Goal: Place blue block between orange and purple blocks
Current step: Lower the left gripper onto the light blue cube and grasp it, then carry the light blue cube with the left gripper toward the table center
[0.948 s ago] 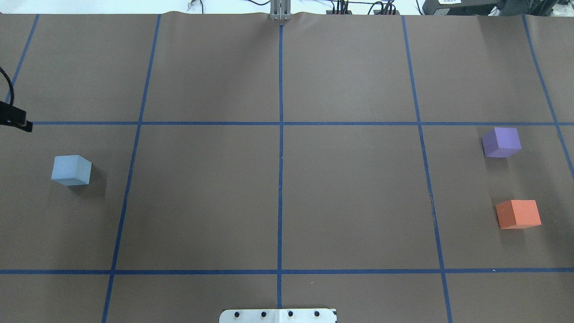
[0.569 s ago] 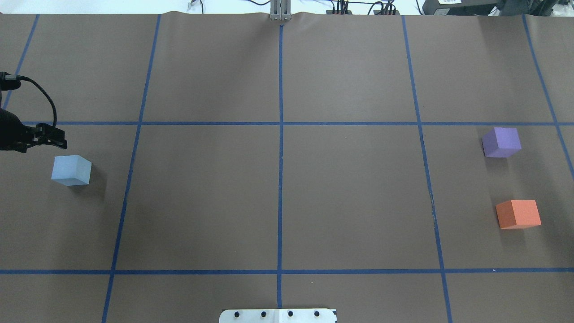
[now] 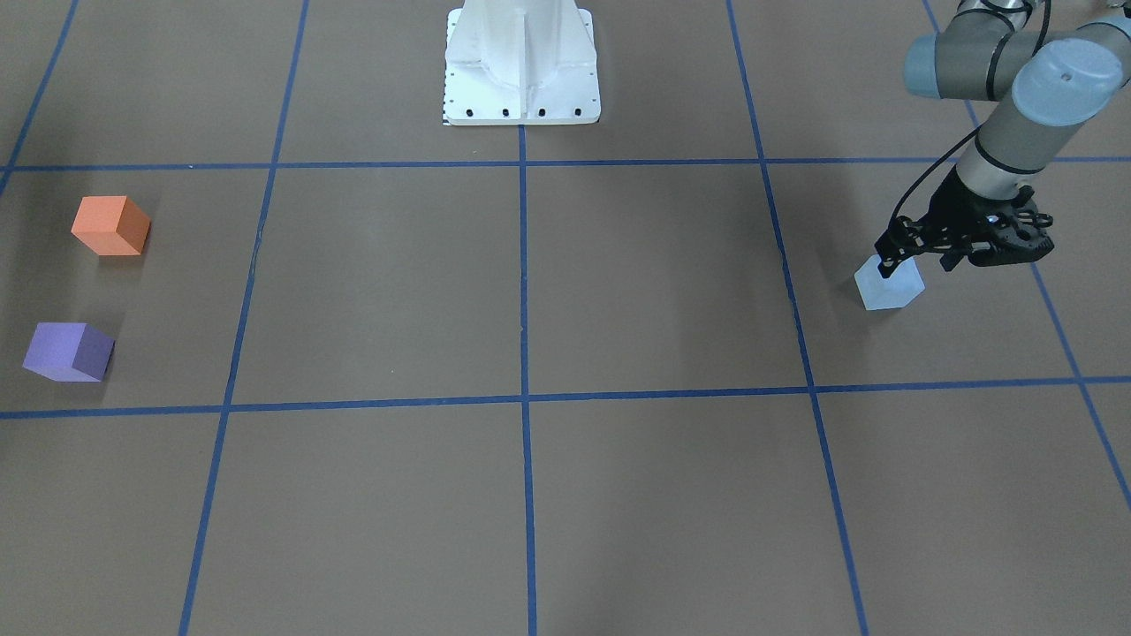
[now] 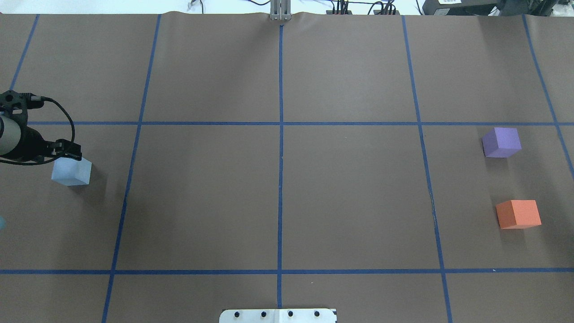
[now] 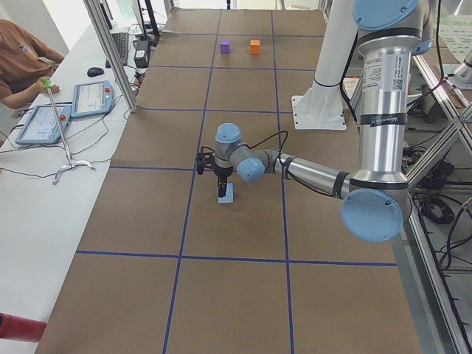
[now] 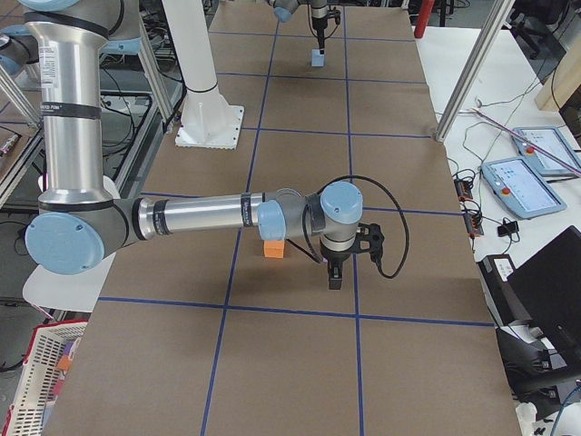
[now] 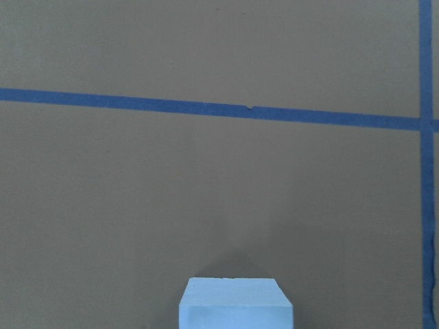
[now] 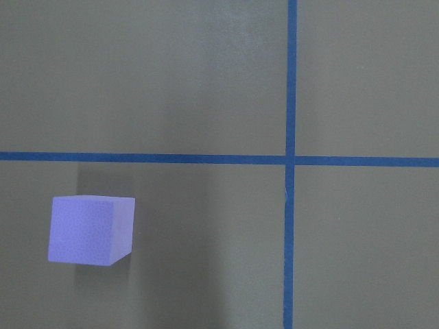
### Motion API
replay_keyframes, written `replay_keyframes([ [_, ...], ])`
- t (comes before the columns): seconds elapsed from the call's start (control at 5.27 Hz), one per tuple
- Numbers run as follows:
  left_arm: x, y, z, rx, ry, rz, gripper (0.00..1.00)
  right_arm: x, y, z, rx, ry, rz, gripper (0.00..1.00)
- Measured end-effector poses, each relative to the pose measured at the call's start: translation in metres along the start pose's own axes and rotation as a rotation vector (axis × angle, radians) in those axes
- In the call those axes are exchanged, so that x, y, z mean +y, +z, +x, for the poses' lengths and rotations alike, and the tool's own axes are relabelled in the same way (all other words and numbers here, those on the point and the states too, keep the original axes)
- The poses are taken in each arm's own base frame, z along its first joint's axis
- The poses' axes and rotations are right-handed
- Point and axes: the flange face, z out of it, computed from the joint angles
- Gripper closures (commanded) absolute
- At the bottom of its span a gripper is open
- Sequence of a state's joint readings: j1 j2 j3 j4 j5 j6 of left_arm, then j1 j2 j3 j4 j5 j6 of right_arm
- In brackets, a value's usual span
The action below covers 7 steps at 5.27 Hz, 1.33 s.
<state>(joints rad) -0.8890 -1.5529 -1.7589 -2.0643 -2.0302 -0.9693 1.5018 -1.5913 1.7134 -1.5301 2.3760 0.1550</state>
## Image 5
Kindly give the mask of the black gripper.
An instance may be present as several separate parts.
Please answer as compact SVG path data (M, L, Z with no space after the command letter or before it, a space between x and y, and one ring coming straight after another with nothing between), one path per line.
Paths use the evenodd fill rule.
M233 173L233 167L221 167L214 164L212 169L214 174L218 177L218 197L223 198L226 196L227 179Z

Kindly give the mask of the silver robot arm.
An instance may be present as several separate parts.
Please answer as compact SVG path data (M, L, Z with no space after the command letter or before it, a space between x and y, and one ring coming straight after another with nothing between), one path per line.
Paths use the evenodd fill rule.
M343 131L344 71L352 53L363 60L360 110L356 114L358 166L336 170L278 148L258 150L233 123L218 127L215 149L198 157L218 178L218 197L228 177L253 182L266 173L292 180L341 200L341 219L356 237L384 242L397 236L408 218L408 180L401 170L411 59L433 41L438 1L335 1L327 20L312 86L292 97L298 130Z

